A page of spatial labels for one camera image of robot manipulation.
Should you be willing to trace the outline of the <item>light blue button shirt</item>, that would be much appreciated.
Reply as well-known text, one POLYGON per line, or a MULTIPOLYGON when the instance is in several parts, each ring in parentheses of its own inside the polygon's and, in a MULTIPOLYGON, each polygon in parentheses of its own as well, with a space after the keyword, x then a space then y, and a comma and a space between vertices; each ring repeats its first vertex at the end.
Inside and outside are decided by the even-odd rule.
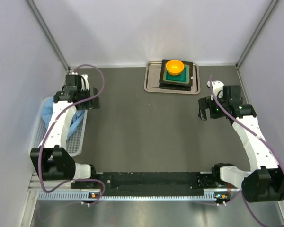
MULTIPOLYGON (((53 97, 49 97, 45 100, 45 103, 43 104, 43 107, 41 109, 40 117, 45 123, 45 128, 48 129, 49 123, 51 120, 53 114, 53 97)), ((81 123, 81 121, 84 118, 85 111, 84 110, 77 110, 74 114, 67 139, 77 130, 78 125, 81 123)))

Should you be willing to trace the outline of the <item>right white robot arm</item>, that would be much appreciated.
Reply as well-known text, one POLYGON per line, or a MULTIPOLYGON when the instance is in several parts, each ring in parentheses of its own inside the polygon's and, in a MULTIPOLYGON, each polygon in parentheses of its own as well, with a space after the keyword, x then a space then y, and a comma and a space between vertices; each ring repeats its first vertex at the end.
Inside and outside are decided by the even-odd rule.
POLYGON ((226 117, 239 136, 248 156, 250 170, 243 171, 233 164, 219 163, 213 170, 214 180, 230 183, 242 191, 247 202, 284 200, 284 169, 266 140, 251 104, 244 104, 239 85, 226 86, 220 81, 207 83, 211 95, 198 100, 198 116, 202 121, 226 117))

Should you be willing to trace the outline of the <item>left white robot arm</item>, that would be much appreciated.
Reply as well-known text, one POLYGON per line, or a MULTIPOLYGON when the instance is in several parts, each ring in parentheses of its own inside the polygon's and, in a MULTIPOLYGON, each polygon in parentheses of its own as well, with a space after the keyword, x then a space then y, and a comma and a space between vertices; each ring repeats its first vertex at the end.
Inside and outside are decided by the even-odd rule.
POLYGON ((92 166, 78 164, 66 151, 66 140, 73 116, 78 110, 93 109, 103 88, 94 90, 59 91, 53 98, 53 115, 38 148, 30 151, 30 159, 45 193, 51 193, 69 181, 90 181, 92 166))

